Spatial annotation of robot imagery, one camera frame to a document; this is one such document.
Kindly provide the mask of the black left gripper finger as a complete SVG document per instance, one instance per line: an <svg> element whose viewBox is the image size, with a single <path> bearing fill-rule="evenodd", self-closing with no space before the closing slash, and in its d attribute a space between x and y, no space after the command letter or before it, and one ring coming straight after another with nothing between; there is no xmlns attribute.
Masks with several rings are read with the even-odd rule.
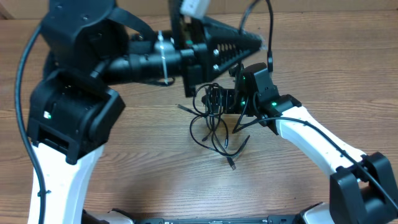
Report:
<svg viewBox="0 0 398 224"><path fill-rule="evenodd" d="M201 20L208 45L231 44L237 47L261 47L262 38L250 32L242 32L210 17Z"/></svg>
<svg viewBox="0 0 398 224"><path fill-rule="evenodd" d="M206 46L205 82L211 82L233 65L258 52L262 47L262 37L248 32L209 34Z"/></svg>

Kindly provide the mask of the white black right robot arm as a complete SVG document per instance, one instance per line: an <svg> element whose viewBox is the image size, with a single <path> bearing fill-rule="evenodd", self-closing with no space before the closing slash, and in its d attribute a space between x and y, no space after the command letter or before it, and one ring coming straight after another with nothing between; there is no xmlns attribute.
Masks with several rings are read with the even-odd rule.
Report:
<svg viewBox="0 0 398 224"><path fill-rule="evenodd" d="M368 155L322 126L292 95L280 95L272 81L273 66L236 66L229 74L233 89L208 87L201 101L208 112L253 116L238 132L255 124L299 148L328 177L330 196L296 215L268 223L389 223L397 219L397 183L392 166L380 152Z"/></svg>

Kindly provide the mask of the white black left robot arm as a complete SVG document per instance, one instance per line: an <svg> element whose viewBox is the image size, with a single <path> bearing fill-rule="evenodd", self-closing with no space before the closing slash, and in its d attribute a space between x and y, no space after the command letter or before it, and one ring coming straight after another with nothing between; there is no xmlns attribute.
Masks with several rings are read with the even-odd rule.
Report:
<svg viewBox="0 0 398 224"><path fill-rule="evenodd" d="M206 15L203 1L170 1L170 30L154 30L116 1L50 1L36 28L49 46L30 96L29 223L81 223L90 177L125 104L113 85L171 85L184 93L258 52L260 35Z"/></svg>

